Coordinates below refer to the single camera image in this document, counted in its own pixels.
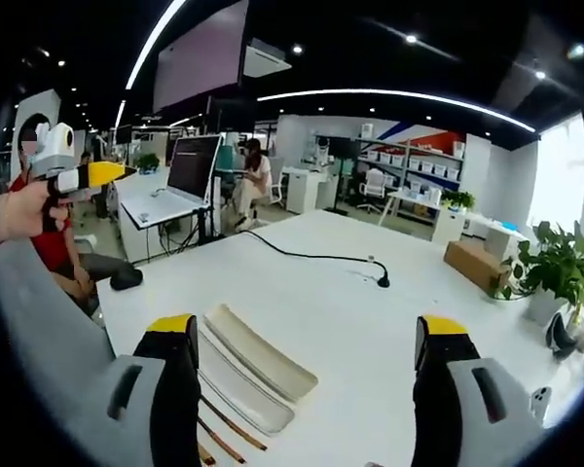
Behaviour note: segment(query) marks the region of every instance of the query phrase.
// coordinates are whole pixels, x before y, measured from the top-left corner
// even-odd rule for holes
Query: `white pot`
[[[542,328],[547,326],[554,314],[568,304],[566,299],[555,299],[554,295],[551,290],[539,288],[532,296],[524,317]]]

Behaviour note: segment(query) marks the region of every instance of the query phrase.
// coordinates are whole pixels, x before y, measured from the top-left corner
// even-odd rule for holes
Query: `brown strip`
[[[197,448],[199,448],[199,458],[203,461],[205,465],[216,464],[216,460],[214,460],[214,457],[212,457],[212,454],[210,454],[206,448],[204,448],[199,443],[197,443]]]
[[[263,445],[258,440],[256,440],[251,435],[249,435],[246,431],[244,431],[242,428],[240,428],[235,423],[233,423],[224,413],[222,413],[216,407],[214,407],[214,404],[212,404],[210,401],[208,401],[205,398],[205,396],[201,395],[201,399],[205,402],[205,404],[208,407],[210,407],[210,409],[214,413],[216,413],[221,418],[221,420],[223,420],[225,422],[225,424],[227,426],[229,426],[232,430],[234,430],[236,433],[238,433],[244,439],[244,441],[246,441],[250,445],[253,445],[257,449],[260,449],[260,450],[266,450],[266,449],[268,449],[266,447],[266,445]]]
[[[203,427],[205,432],[208,435],[210,435],[210,438],[212,438],[218,446],[223,448],[223,450],[227,454],[229,454],[236,462],[240,464],[246,463],[246,460],[244,460],[240,454],[235,452],[227,443],[221,440],[221,438],[216,433],[214,433],[214,431],[212,431],[212,429],[209,426],[207,426],[203,420],[201,420],[200,416],[197,417],[197,421],[199,422],[199,425]]]

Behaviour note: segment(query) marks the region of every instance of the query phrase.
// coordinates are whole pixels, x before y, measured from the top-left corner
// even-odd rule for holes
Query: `red shirt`
[[[26,183],[21,175],[16,178],[9,188],[10,192],[18,192]],[[60,265],[69,261],[69,252],[65,243],[64,230],[71,227],[69,219],[65,220],[65,227],[62,232],[43,232],[32,238],[32,244],[37,250],[37,254],[50,271],[57,270]]]

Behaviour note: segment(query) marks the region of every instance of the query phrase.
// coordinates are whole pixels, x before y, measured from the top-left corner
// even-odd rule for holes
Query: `shelf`
[[[420,175],[428,175],[429,177],[437,178],[439,180],[445,180],[446,182],[460,185],[460,182],[458,180],[453,180],[452,178],[442,177],[440,175],[435,175],[434,173],[422,172],[421,170],[413,170],[412,168],[408,168],[407,171],[410,173],[416,173],[416,174],[420,174]]]
[[[438,158],[450,159],[452,161],[463,162],[463,159],[457,158],[456,156],[452,156],[450,154],[445,154],[445,153],[435,153],[434,151],[429,151],[428,149],[422,149],[422,148],[419,148],[417,146],[411,146],[411,148],[409,150],[409,157],[415,156],[415,154],[413,154],[413,152],[427,154],[429,156],[437,156]]]
[[[386,162],[371,161],[370,159],[365,159],[365,158],[358,158],[357,160],[360,162],[375,163],[376,165],[383,165],[385,167],[393,168],[394,170],[402,170],[402,167],[397,167],[395,165],[392,165],[392,164],[386,163]]]
[[[353,139],[355,141],[359,141],[360,143],[380,144],[382,146],[391,146],[392,148],[407,149],[406,144],[388,143],[386,141],[381,141],[380,139],[365,139],[365,138],[350,138],[350,139]]]
[[[435,220],[430,218],[430,217],[424,217],[424,216],[419,216],[418,214],[414,214],[411,211],[407,211],[405,209],[398,209],[398,214],[402,214],[403,216],[408,216],[411,217],[413,219],[418,219],[419,221],[424,221],[427,222],[429,224],[434,224]]]

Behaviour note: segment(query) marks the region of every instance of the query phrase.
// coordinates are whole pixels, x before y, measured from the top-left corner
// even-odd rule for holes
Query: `projector screen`
[[[154,112],[237,83],[248,0],[212,15],[158,54]]]

